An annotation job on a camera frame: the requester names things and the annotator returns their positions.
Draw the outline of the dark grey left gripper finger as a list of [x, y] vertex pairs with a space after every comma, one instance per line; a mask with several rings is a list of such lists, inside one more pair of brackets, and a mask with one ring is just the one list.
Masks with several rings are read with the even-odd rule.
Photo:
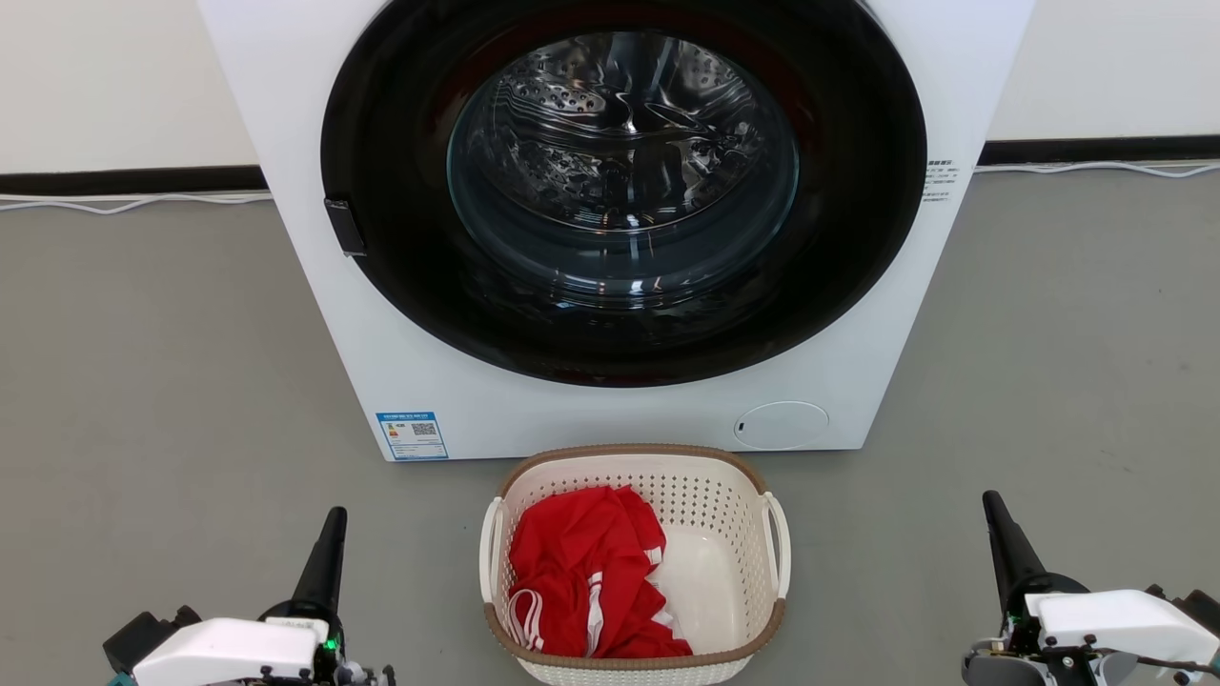
[[293, 612], [326, 623], [338, 621], [346, 526], [346, 508], [331, 508], [289, 598]]

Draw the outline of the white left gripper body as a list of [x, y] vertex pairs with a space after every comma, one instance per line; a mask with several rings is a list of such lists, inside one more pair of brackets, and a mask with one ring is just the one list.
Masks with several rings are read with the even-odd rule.
[[257, 620], [201, 619], [183, 605], [173, 619], [143, 612], [133, 621], [135, 685], [394, 685], [396, 669], [348, 659], [342, 621], [326, 623], [292, 602]]

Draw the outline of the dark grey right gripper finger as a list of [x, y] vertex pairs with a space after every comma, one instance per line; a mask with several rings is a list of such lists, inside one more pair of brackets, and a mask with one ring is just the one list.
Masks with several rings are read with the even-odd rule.
[[1019, 605], [1019, 601], [1014, 601], [1015, 596], [1024, 594], [1032, 580], [1046, 576], [1046, 565], [1028, 543], [1024, 527], [1011, 516], [999, 492], [985, 491], [982, 509], [1000, 609], [1013, 612]]

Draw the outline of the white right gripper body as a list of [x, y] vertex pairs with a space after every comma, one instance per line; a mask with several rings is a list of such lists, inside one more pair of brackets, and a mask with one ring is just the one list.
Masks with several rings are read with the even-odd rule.
[[1172, 684], [1218, 676], [1218, 602], [1202, 591], [1089, 592], [1063, 575], [1032, 580], [1000, 634], [963, 658], [966, 685], [1121, 685], [1137, 666]]

